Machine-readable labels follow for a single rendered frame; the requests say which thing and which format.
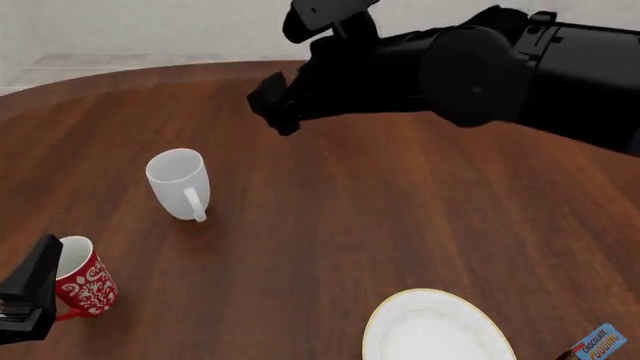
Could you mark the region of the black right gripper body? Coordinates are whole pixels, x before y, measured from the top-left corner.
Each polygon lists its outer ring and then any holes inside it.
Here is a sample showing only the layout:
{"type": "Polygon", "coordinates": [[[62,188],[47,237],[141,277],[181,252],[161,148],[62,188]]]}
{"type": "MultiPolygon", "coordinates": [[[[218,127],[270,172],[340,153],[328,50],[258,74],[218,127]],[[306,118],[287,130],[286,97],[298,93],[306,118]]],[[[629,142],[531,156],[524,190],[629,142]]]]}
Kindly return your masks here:
{"type": "Polygon", "coordinates": [[[312,41],[311,58],[285,92],[285,119],[301,122],[360,113],[360,59],[347,41],[328,36],[312,41]]]}

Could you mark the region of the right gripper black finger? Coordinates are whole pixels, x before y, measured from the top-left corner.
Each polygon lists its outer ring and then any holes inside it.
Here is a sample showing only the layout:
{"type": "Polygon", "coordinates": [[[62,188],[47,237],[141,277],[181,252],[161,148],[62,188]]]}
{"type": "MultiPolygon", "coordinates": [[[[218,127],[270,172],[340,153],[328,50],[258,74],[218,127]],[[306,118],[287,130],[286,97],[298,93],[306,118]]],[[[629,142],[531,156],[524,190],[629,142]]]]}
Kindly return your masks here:
{"type": "Polygon", "coordinates": [[[282,72],[276,72],[262,80],[259,85],[246,96],[253,113],[265,113],[278,107],[287,89],[287,81],[282,72]]]}
{"type": "Polygon", "coordinates": [[[281,136],[290,136],[300,129],[300,116],[291,101],[267,101],[259,104],[260,116],[281,136]]]}

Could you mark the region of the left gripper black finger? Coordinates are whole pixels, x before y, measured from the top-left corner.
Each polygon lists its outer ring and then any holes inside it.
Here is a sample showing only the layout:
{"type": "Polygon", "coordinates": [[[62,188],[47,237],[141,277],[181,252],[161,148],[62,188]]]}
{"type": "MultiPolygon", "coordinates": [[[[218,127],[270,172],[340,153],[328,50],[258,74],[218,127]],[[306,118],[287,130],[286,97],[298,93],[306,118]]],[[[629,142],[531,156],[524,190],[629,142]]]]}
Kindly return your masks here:
{"type": "Polygon", "coordinates": [[[0,281],[1,311],[54,311],[55,281],[62,242],[53,234],[41,236],[13,272],[0,281]]]}

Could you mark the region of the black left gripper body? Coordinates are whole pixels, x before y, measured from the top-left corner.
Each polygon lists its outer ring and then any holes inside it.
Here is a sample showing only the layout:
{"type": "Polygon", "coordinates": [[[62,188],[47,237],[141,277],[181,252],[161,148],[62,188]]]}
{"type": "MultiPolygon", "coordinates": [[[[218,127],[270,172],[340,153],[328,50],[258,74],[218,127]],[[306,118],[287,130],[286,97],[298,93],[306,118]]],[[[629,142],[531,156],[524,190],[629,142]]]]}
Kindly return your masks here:
{"type": "Polygon", "coordinates": [[[44,340],[55,322],[55,305],[0,299],[0,344],[44,340]]]}

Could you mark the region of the red mug with white pattern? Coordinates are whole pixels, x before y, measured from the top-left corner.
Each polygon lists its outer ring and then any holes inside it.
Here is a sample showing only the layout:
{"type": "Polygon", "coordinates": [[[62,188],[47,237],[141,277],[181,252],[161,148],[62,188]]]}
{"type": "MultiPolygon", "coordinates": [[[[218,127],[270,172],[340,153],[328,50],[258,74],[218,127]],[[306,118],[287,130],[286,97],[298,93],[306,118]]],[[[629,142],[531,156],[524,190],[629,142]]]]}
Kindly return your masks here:
{"type": "Polygon", "coordinates": [[[108,311],[119,289],[100,259],[93,242],[84,236],[60,239],[62,251],[55,278],[55,295],[69,310],[57,321],[96,317],[108,311]]]}

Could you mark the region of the flat black plate on stalk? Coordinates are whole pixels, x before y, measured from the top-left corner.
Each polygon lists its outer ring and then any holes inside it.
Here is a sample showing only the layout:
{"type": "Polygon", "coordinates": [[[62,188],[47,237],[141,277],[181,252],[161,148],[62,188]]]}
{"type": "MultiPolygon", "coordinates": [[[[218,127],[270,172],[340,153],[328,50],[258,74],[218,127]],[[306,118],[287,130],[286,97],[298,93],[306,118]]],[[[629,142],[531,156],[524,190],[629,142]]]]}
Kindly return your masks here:
{"type": "Polygon", "coordinates": [[[369,8],[380,0],[291,0],[282,26],[285,38],[301,44],[331,30],[342,41],[379,38],[369,8]]]}

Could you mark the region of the white plate with gold rim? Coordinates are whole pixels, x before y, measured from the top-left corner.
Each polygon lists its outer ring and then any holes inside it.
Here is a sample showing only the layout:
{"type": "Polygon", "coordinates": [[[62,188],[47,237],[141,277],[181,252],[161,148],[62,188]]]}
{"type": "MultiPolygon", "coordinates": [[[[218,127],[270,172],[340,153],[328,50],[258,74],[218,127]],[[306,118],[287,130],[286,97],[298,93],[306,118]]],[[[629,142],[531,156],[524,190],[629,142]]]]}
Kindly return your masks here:
{"type": "Polygon", "coordinates": [[[518,360],[496,323],[471,302],[435,289],[403,290],[372,312],[362,360],[518,360]]]}

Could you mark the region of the chocolate pudding box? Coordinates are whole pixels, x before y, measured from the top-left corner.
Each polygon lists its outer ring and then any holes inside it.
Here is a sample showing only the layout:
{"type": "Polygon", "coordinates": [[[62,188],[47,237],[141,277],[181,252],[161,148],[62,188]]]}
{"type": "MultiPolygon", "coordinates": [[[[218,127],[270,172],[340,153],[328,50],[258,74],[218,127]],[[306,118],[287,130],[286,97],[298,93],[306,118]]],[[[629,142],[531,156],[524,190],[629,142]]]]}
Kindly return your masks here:
{"type": "Polygon", "coordinates": [[[604,323],[562,353],[556,360],[606,360],[608,356],[627,343],[610,323],[604,323]]]}

